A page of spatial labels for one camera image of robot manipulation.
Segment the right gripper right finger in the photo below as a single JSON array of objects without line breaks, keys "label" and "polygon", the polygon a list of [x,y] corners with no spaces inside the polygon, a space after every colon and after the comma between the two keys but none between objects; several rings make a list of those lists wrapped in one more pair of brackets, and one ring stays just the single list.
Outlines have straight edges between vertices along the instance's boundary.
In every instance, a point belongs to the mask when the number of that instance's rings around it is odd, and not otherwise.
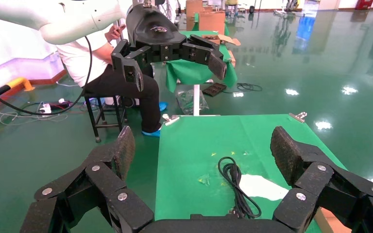
[{"label": "right gripper right finger", "polygon": [[290,190],[273,220],[303,233],[319,208],[354,233],[373,233],[373,182],[336,165],[320,148],[294,140],[277,126],[271,153]]}]

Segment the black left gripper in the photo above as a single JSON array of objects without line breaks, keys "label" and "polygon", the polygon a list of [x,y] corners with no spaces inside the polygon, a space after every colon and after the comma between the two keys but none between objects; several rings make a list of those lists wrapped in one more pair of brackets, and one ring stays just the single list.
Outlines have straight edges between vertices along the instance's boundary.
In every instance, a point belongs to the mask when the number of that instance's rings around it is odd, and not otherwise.
[{"label": "black left gripper", "polygon": [[219,80],[225,78],[227,65],[220,46],[195,34],[187,38],[156,7],[134,5],[125,22],[129,41],[117,43],[111,53],[112,64],[139,92],[144,89],[142,69],[153,62],[183,59],[208,66]]}]

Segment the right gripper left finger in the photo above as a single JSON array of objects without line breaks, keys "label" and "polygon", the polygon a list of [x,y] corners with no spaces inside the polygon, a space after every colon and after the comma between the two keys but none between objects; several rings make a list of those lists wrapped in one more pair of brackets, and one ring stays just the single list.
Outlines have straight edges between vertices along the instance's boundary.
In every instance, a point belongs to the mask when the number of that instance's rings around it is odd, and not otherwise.
[{"label": "right gripper left finger", "polygon": [[42,186],[20,228],[23,233],[68,233],[97,208],[116,233],[138,233],[153,211],[126,184],[135,139],[124,126],[114,142],[94,148],[74,170]]}]

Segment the person hand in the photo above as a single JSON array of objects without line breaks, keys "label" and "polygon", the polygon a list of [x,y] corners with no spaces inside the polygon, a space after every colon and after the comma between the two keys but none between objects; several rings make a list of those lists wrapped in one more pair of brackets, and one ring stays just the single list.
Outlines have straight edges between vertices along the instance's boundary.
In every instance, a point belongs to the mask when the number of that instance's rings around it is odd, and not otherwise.
[{"label": "person hand", "polygon": [[117,40],[121,38],[122,31],[126,28],[126,25],[112,25],[109,31],[107,31],[104,35],[107,41],[110,43],[112,40]]}]

